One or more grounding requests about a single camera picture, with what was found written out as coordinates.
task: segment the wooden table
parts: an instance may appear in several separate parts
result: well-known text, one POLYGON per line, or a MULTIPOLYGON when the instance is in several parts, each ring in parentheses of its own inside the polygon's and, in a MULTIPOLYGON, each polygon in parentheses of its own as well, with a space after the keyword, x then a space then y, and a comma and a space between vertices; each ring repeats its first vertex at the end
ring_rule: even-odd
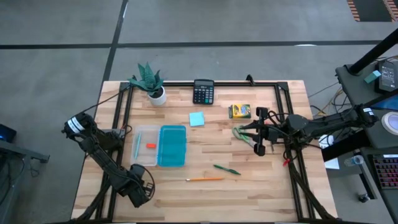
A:
MULTIPOLYGON (((303 81, 288 81, 295 114, 312 118, 303 81)), ((104 82, 100 101, 116 94, 120 82, 104 82)), ((185 167, 149 167, 156 183, 154 198, 134 208, 130 200, 118 195, 114 222, 275 222, 297 221, 289 171, 283 167, 283 145, 275 145, 271 152, 268 141, 266 155, 255 155, 252 148, 236 139, 231 128, 251 122, 250 119, 229 119, 228 106, 233 103, 250 104, 277 111, 275 92, 268 87, 216 87, 212 106, 192 103, 192 87, 165 87, 167 101, 153 107, 146 93, 133 91, 129 125, 132 133, 126 136, 123 166, 130 166, 132 137, 140 124, 179 124, 187 128, 185 167), (203 111, 205 125, 191 128, 188 114, 203 111), (213 167, 213 164, 235 169, 234 175, 213 167), (186 182, 195 177, 224 177, 224 180, 186 182)), ((112 126, 116 98, 98 107, 95 121, 99 128, 112 126)), ((121 110, 120 124, 123 119, 121 110)), ((320 203, 337 216, 321 151, 314 147, 303 150, 310 188, 320 203)), ((81 173, 72 218, 82 214, 98 193, 103 171, 90 157, 81 173)), ((302 208, 307 213, 303 193, 302 208)))

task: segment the orange pencil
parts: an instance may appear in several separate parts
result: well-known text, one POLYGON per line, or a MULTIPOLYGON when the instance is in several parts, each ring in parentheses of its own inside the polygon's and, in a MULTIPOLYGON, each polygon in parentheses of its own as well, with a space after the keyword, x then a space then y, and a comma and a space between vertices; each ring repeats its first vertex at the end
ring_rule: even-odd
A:
POLYGON ((186 181, 197 181, 197 180, 223 180, 224 177, 202 177, 202 178, 192 178, 186 181))

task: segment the gray floor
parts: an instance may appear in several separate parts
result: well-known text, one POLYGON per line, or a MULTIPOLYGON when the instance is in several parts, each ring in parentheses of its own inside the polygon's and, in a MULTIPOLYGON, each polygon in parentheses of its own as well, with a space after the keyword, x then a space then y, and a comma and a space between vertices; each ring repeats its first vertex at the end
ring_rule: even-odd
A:
MULTIPOLYGON (((111 43, 121 1, 0 1, 0 44, 111 43)), ((357 23, 345 0, 131 0, 119 42, 377 40, 397 23, 357 23)), ((336 82, 334 69, 370 45, 118 49, 110 80, 150 62, 166 80, 305 80, 308 94, 336 82)), ((16 143, 51 155, 37 178, 25 176, 13 223, 68 220, 83 153, 60 132, 96 103, 109 49, 0 50, 0 123, 16 143)), ((394 47, 388 55, 398 54, 394 47)), ((325 105, 338 86, 310 98, 325 105)), ((330 178, 339 217, 391 223, 381 200, 362 204, 358 176, 330 178)))

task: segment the calculator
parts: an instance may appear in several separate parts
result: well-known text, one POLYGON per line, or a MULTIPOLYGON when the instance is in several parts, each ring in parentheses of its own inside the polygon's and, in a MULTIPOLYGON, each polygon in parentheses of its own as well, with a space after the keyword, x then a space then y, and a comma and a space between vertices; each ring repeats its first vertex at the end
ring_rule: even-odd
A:
POLYGON ((193 81, 193 103, 212 105, 214 100, 214 81, 197 79, 193 81))

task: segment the green pen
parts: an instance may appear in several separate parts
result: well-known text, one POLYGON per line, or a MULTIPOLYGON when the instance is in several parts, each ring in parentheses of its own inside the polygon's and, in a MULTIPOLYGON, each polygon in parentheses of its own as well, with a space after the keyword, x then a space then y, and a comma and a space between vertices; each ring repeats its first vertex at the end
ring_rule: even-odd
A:
POLYGON ((213 166, 214 166, 215 168, 219 168, 219 169, 228 171, 228 172, 233 173, 233 174, 236 174, 236 175, 241 175, 241 174, 240 174, 238 171, 236 171, 236 170, 228 169, 228 168, 225 168, 225 167, 216 165, 216 164, 214 164, 213 166))

